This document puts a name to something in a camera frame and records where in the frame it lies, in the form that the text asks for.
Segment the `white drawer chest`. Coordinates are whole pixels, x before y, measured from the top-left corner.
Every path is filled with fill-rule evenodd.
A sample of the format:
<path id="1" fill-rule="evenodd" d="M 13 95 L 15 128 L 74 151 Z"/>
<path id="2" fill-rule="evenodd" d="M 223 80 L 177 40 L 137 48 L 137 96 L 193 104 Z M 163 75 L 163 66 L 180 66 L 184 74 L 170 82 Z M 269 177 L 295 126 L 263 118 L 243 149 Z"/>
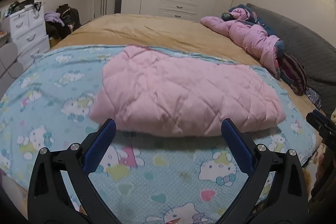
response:
<path id="1" fill-rule="evenodd" d="M 5 29 L 10 33 L 10 41 L 18 48 L 17 61 L 24 70 L 33 65 L 35 55 L 50 50 L 43 8 L 41 3 L 28 5 L 3 21 Z"/>

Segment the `pink quilted jacket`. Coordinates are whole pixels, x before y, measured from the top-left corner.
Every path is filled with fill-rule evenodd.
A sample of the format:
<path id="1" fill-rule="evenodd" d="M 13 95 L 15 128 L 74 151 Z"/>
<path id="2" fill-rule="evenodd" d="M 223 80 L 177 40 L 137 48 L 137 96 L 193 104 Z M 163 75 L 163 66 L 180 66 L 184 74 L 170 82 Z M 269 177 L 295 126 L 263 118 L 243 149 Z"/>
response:
<path id="1" fill-rule="evenodd" d="M 90 110 L 98 124 L 164 137 L 217 136 L 225 119 L 241 132 L 286 118 L 275 90 L 249 66 L 215 64 L 128 46 L 102 70 Z"/>

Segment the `striped dark garment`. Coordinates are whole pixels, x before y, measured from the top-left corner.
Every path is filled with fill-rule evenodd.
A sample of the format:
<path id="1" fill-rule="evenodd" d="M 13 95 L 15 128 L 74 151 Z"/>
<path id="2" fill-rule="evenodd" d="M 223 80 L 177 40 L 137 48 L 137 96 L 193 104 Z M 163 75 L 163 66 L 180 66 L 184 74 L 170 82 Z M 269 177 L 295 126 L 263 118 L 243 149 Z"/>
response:
<path id="1" fill-rule="evenodd" d="M 297 96 L 307 90 L 307 76 L 301 63 L 293 56 L 284 53 L 277 58 L 281 79 L 290 86 Z"/>

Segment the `pink floral padded coat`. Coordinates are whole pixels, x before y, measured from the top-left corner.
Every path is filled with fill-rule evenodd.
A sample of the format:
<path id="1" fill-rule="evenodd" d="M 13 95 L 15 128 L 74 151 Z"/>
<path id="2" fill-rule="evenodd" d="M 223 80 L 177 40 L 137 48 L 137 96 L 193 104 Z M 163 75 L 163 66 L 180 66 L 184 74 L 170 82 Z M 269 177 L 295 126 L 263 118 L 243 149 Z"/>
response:
<path id="1" fill-rule="evenodd" d="M 262 26 L 254 11 L 243 5 L 217 16 L 205 16 L 201 24 L 217 34 L 230 38 L 249 53 L 276 79 L 280 78 L 278 58 L 284 55 L 284 42 Z"/>

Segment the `grey quilted headboard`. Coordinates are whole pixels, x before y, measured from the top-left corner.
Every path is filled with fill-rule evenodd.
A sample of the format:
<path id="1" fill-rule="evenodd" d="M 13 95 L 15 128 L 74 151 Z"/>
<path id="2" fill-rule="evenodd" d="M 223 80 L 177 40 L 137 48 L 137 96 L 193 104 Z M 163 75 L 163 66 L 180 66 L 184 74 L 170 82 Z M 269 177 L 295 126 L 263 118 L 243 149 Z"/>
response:
<path id="1" fill-rule="evenodd" d="M 319 94 L 322 111 L 330 117 L 335 110 L 335 47 L 294 20 L 251 3 L 247 6 L 284 41 L 286 53 L 303 65 L 308 86 Z"/>

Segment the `purple clothes pile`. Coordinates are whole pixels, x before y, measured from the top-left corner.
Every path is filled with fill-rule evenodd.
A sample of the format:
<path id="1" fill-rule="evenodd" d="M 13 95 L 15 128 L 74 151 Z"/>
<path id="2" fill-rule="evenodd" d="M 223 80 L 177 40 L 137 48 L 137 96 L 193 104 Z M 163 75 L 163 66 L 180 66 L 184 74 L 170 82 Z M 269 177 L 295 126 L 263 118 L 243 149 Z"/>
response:
<path id="1" fill-rule="evenodd" d="M 60 17 L 59 12 L 47 12 L 44 15 L 44 19 L 45 19 L 46 22 L 58 23 L 62 27 L 65 26 L 64 22 L 62 21 L 62 19 Z"/>

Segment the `tan bed cover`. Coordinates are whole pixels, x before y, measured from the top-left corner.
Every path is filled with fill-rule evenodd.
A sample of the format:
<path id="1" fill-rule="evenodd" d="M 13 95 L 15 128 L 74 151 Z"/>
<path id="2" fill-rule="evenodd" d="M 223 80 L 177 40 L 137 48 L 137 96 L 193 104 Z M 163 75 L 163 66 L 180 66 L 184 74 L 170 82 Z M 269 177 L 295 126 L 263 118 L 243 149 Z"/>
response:
<path id="1" fill-rule="evenodd" d="M 150 15 L 114 14 L 84 24 L 54 48 L 88 45 L 157 46 L 222 57 L 245 65 L 262 65 L 230 38 L 200 22 Z"/>

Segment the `dark bag pile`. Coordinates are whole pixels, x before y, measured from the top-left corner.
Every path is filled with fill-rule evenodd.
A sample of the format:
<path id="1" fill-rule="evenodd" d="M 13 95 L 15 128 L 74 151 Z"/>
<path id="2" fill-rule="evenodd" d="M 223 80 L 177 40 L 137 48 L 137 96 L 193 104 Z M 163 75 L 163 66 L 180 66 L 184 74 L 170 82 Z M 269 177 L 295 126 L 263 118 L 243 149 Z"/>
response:
<path id="1" fill-rule="evenodd" d="M 72 32 L 81 27 L 80 16 L 77 9 L 70 7 L 68 4 L 59 6 L 55 12 L 60 13 L 60 17 L 65 26 L 58 23 L 46 22 L 47 35 L 53 39 L 64 39 Z"/>

